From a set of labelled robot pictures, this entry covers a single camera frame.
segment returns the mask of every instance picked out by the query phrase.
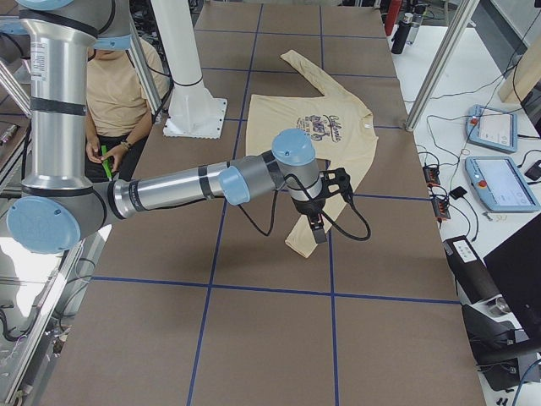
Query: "touchscreen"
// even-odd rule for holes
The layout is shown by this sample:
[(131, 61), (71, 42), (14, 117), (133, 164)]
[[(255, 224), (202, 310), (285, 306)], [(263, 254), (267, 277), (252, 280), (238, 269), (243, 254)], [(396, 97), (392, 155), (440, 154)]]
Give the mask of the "touchscreen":
[(505, 160), (477, 160), (479, 170), (499, 206), (531, 206), (534, 203), (518, 180), (511, 164)]

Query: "table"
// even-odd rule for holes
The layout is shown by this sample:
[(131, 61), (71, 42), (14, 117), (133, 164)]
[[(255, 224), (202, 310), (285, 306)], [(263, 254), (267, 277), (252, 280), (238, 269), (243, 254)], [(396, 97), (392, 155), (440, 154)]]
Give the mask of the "table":
[[(306, 260), (284, 244), (287, 194), (268, 239), (222, 201), (115, 225), (41, 405), (480, 405), (379, 12), (206, 3), (195, 33), (205, 84), (229, 102), (221, 138), (156, 128), (136, 176), (242, 156), (251, 94), (318, 96), (279, 59), (295, 49), (374, 112), (356, 191), (374, 237), (331, 232)], [(258, 223), (270, 208), (246, 205)]]
[[(414, 100), (423, 83), (432, 59), (445, 34), (445, 30), (445, 27), (423, 26), (421, 30), (419, 30), (413, 46), (407, 46), (404, 53), (401, 55), (392, 56), (396, 67), (396, 74), (401, 83), (404, 100), (407, 101), (407, 108), (411, 107), (412, 103), (409, 101)], [(476, 30), (474, 28), (468, 28), (458, 44), (455, 53), (451, 57), (448, 66), (445, 68), (445, 72), (434, 91), (433, 97), (444, 94), (461, 93), (463, 91), (474, 91), (477, 88), (488, 84), (492, 80), (497, 79), (499, 76), (500, 71)], [(431, 100), (414, 131), (418, 150), (425, 151), (425, 147), (428, 151), (434, 153), (442, 163), (456, 163), (455, 157), (434, 146), (426, 119), (430, 115), (437, 115), (444, 118), (459, 118), (453, 122), (438, 118), (430, 119), (434, 138), (439, 146), (454, 152), (457, 155), (460, 154), (462, 148), (467, 148), (467, 151), (469, 151), (471, 156), (507, 156), (507, 154), (503, 152), (490, 150), (481, 146), (469, 143), (465, 145), (467, 137), (465, 130), (466, 119), (461, 118), (461, 116), (466, 114), (469, 108), (474, 104), (486, 105), (490, 102), (489, 105), (491, 107), (499, 108), (504, 111), (519, 109), (519, 105), (505, 104), (500, 101), (500, 98), (497, 95), (497, 89), (499, 89), (502, 82), (503, 80), (500, 78), (492, 85), (488, 85), (472, 94)], [(529, 136), (538, 136), (537, 131), (528, 119), (526, 113), (522, 109), (516, 113), (518, 116), (518, 133)], [(539, 141), (537, 140), (519, 139), (518, 151), (511, 154), (511, 157), (518, 164), (521, 162), (522, 157), (527, 151), (538, 149), (541, 146), (538, 144)], [(424, 154), (420, 154), (420, 158), (421, 162), (424, 162)], [(472, 241), (472, 245), (479, 256), (483, 258), (496, 246), (507, 239), (507, 237), (511, 236), (516, 230), (538, 215), (538, 213), (506, 213), (503, 215), (490, 213), (488, 216), (484, 215), (483, 213), (486, 212), (486, 208), (480, 202), (476, 192), (470, 184), (469, 177), (467, 176), (463, 165), (464, 158), (465, 156), (461, 156), (462, 160), (460, 166), (452, 180), (452, 188), (462, 186), (468, 192), (465, 197), (472, 204), (479, 220), (478, 238), (475, 241)], [(537, 159), (538, 155), (536, 156), (534, 153), (530, 154), (522, 172), (531, 166)], [(429, 156), (427, 158), (427, 163), (435, 163), (434, 158)], [(449, 191), (451, 189), (451, 178), (453, 177), (454, 168), (447, 166), (441, 167), (440, 170), (441, 184)], [(541, 189), (539, 187), (533, 186), (532, 191), (538, 199), (541, 197)], [(475, 218), (472, 209), (463, 200), (451, 200), (451, 202), (470, 218), (473, 228), (473, 231), (469, 234), (469, 239), (471, 241), (475, 231)], [(467, 221), (455, 209), (451, 208), (451, 220), (443, 222), (440, 230), (441, 239), (445, 240), (457, 235), (463, 235), (466, 234), (466, 231)], [(483, 306), (476, 306), (476, 308), (485, 315), (487, 314), (486, 308), (483, 309)], [(498, 321), (500, 322), (504, 320), (512, 321), (518, 326), (516, 319), (512, 315), (498, 318)], [(510, 396), (503, 391), (492, 391), (486, 380), (482, 376), (480, 377), (483, 383), (487, 404), (495, 403), (501, 397), (507, 398)], [(540, 396), (540, 385), (526, 385), (521, 391), (518, 404), (537, 404)]]

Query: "metal pole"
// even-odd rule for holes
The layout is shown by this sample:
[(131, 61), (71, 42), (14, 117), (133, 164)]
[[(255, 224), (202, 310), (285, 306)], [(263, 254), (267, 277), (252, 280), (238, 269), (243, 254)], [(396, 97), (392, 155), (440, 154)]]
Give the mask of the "metal pole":
[(462, 0), (458, 10), (456, 11), (455, 18), (451, 21), (450, 27), (447, 29), (440, 48), (430, 65), (429, 72), (426, 75), (426, 79), (421, 85), (421, 89), (417, 94), (417, 98), (413, 103), (412, 110), (407, 117), (405, 124), (406, 131), (413, 131), (417, 125), (419, 119), (423, 115), (426, 105), (429, 103), (430, 97), (434, 93), (434, 89), (440, 77), (444, 72), (445, 66), (449, 62), (449, 58), (455, 51), (456, 45), (462, 37), (462, 33), (467, 27), (472, 14), (477, 7), (479, 0)]
[(21, 87), (19, 82), (9, 72), (8, 67), (0, 60), (0, 84), (6, 92), (15, 100), (17, 106), (23, 111), (27, 118), (32, 115), (30, 111), (30, 97), (25, 89)]
[(135, 71), (139, 77), (139, 82), (145, 90), (146, 98), (149, 101), (150, 110), (152, 114), (156, 114), (158, 108), (161, 105), (160, 94), (156, 89), (156, 83), (150, 69), (146, 64), (145, 53), (143, 52), (143, 47), (139, 42), (139, 34), (137, 34), (137, 29), (131, 16), (129, 17), (129, 29), (132, 35), (131, 47), (128, 49), (129, 57), (132, 60), (132, 63), (135, 66)]

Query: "monitor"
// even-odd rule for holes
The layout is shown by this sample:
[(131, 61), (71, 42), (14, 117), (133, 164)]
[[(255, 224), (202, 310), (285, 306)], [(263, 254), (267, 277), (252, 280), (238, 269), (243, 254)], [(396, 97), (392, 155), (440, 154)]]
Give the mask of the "monitor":
[(541, 337), (541, 215), (484, 257), (490, 276), (530, 338)]

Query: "beige t-shirt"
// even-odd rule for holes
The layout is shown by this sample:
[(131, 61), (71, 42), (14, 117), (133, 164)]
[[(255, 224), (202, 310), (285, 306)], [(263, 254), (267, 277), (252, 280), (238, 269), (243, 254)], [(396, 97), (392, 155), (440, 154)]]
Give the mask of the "beige t-shirt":
[[(140, 40), (149, 66), (163, 72), (156, 49)], [(107, 59), (88, 62), (86, 103), (98, 135), (118, 137), (129, 133), (145, 115), (146, 94), (126, 52), (115, 52)], [(152, 73), (160, 97), (167, 93), (168, 81)]]
[[(271, 97), (253, 95), (246, 128), (246, 155), (259, 155), (271, 148), (284, 129), (299, 128), (312, 138), (318, 159), (331, 161), (329, 169), (344, 167), (355, 190), (374, 160), (376, 137), (372, 112), (355, 95), (336, 83), (325, 71), (295, 51), (281, 58), (294, 67), (322, 97)], [(331, 197), (325, 212), (333, 219), (346, 203), (340, 195)], [(325, 231), (330, 224), (325, 222)], [(305, 217), (286, 239), (286, 244), (304, 257), (316, 243)]]

